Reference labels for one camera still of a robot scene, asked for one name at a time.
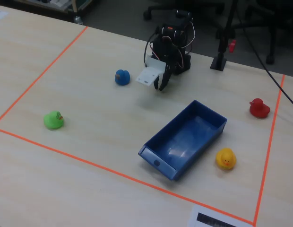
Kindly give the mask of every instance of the black stand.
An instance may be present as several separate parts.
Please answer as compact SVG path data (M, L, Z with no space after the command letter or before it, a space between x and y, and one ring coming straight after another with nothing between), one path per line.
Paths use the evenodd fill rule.
M219 47L218 47L219 53L218 53L217 57L214 57L212 65L211 65L211 69L213 69L213 70L223 71L223 69L224 69L224 66L226 63L226 58L224 58L224 53L228 47L228 39L230 36L231 26L232 26L232 22L233 22L233 16L236 12L238 1L239 0L233 0L233 2L232 2L230 14L228 16L225 29L222 31L222 35L220 38L220 43L219 43Z

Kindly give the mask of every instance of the blue rubber duck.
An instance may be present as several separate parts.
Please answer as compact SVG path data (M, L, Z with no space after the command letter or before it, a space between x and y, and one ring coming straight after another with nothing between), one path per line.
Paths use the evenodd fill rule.
M115 74L115 82L119 85L127 85L129 83L130 76L126 70L117 70Z

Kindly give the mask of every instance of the red clamp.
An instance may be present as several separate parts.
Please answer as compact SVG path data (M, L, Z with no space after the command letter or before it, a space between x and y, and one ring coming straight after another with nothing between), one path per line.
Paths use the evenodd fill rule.
M232 42L228 45L229 53L233 53L235 46L236 46L236 40L233 39Z

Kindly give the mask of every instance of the red rubber duck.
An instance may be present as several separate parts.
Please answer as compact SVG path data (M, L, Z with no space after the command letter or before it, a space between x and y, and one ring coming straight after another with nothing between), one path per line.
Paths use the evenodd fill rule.
M255 98L250 102L250 113L255 117L266 118L269 112L270 108L263 103L262 99Z

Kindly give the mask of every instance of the rubber duck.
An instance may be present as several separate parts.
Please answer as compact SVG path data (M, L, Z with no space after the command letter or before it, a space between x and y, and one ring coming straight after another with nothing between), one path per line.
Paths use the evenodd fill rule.
M270 108L263 103L262 99L255 98L250 102L250 113L255 117L266 118L269 112Z
M223 148L216 155L217 164L225 169L232 169L236 162L237 158L230 148Z
M129 72L126 70L117 70L115 73L115 82L119 85L127 85L130 81Z
M43 118L43 122L48 129L58 129L63 126L63 117L59 111L52 111Z

